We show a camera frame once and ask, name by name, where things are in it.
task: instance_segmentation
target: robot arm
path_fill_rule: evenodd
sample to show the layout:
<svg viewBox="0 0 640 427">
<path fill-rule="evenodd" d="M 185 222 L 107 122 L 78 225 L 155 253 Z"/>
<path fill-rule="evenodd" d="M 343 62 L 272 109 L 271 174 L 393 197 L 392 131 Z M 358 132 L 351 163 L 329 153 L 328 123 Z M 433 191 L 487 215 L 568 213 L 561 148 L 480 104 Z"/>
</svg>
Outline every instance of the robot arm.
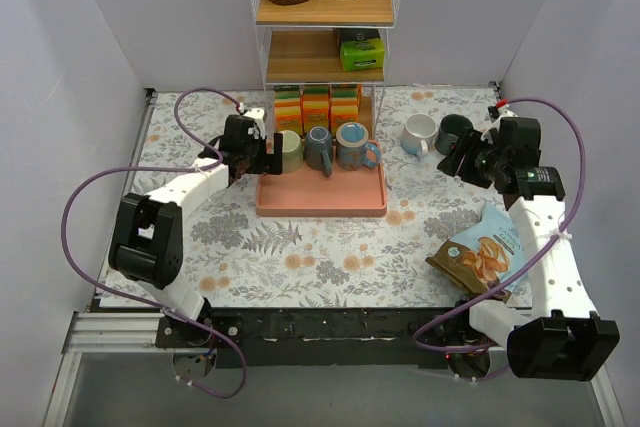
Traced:
<svg viewBox="0 0 640 427">
<path fill-rule="evenodd" d="M 109 265 L 159 303 L 192 320 L 206 321 L 211 306 L 189 285 L 182 270 L 183 219 L 244 174 L 282 173 L 282 135 L 274 135 L 274 153 L 268 154 L 264 121 L 263 109 L 227 117 L 219 139 L 223 159 L 217 167 L 205 170 L 218 160 L 206 149 L 193 163 L 193 173 L 146 195 L 127 194 L 120 201 Z"/>
<path fill-rule="evenodd" d="M 492 143 L 467 130 L 438 169 L 481 187 L 495 184 L 511 203 L 509 216 L 527 259 L 551 235 L 559 234 L 559 239 L 528 273 L 530 316 L 501 301 L 485 300 L 471 307 L 469 324 L 506 349 L 518 377 L 591 380 L 617 345 L 618 328 L 598 316 L 580 279 L 570 236 L 559 232 L 564 189 L 556 169 L 539 166 L 540 124 L 513 117 L 501 118 Z"/>
</svg>

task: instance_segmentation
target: white mug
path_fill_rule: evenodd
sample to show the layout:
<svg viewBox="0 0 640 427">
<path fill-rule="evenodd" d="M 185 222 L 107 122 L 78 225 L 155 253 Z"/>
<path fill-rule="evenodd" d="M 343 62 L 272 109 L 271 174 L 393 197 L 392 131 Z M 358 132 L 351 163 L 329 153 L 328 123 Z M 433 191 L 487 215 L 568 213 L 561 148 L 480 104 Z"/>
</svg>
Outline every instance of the white mug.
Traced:
<svg viewBox="0 0 640 427">
<path fill-rule="evenodd" d="M 429 153 L 438 133 L 438 124 L 427 114 L 413 114 L 404 123 L 400 144 L 408 154 L 422 158 Z"/>
</svg>

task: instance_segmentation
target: wall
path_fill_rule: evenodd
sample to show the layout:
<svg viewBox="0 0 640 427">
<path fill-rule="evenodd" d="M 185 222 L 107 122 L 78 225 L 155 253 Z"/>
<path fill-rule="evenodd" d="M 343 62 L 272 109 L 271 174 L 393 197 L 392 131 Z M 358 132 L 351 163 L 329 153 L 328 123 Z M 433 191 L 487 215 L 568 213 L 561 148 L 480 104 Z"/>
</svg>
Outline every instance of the wall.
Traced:
<svg viewBox="0 0 640 427">
<path fill-rule="evenodd" d="M 503 78 L 544 0 L 402 0 L 389 83 Z M 143 85 L 260 88 L 249 0 L 97 0 Z"/>
<path fill-rule="evenodd" d="M 587 151 L 584 203 L 571 228 L 585 285 L 600 314 L 618 322 L 621 343 L 607 363 L 628 425 L 640 422 L 637 393 L 637 262 L 640 218 L 640 0 L 546 0 L 504 86 L 508 97 L 558 102 L 580 126 Z M 575 189 L 577 153 L 567 127 L 543 107 L 547 162 Z"/>
<path fill-rule="evenodd" d="M 0 423 L 31 427 L 92 292 L 63 258 L 63 205 L 89 174 L 130 160 L 144 91 L 95 0 L 0 5 Z M 72 248 L 95 275 L 122 184 L 91 188 L 72 215 Z"/>
</svg>

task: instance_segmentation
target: mug handle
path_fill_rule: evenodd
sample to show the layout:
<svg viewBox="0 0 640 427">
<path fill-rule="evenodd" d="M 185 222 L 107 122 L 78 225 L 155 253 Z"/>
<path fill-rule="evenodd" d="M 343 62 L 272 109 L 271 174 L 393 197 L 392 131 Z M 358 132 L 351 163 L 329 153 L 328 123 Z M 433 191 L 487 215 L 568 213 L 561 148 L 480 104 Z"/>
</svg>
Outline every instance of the mug handle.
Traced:
<svg viewBox="0 0 640 427">
<path fill-rule="evenodd" d="M 322 153 L 322 171 L 324 172 L 325 177 L 329 177 L 331 175 L 331 159 L 329 158 L 329 152 L 323 150 Z"/>
<path fill-rule="evenodd" d="M 429 144 L 426 141 L 420 141 L 420 150 L 418 151 L 418 157 L 423 159 L 429 153 Z"/>
<path fill-rule="evenodd" d="M 367 150 L 370 150 L 371 152 L 374 153 L 374 155 L 376 156 L 375 162 L 371 160 L 369 157 L 367 157 Z M 367 142 L 365 156 L 364 156 L 364 165 L 369 167 L 370 169 L 374 169 L 376 165 L 380 163 L 381 158 L 382 156 L 380 155 L 380 149 L 378 148 L 378 146 L 375 144 L 372 144 L 371 142 Z"/>
</svg>

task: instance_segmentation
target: dark gray mug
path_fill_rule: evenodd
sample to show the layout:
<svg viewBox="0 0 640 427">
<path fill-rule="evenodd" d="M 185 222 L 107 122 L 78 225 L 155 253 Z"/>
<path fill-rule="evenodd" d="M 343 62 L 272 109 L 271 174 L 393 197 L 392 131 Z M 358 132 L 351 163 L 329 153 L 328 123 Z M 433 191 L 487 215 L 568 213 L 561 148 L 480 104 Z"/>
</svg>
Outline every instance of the dark gray mug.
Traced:
<svg viewBox="0 0 640 427">
<path fill-rule="evenodd" d="M 436 150 L 442 155 L 448 155 L 465 129 L 473 129 L 473 123 L 464 115 L 446 115 L 440 122 L 440 129 L 438 129 L 438 137 L 436 138 Z"/>
<path fill-rule="evenodd" d="M 321 170 L 326 177 L 332 172 L 333 139 L 324 127 L 314 127 L 307 132 L 304 160 L 314 170 Z"/>
</svg>

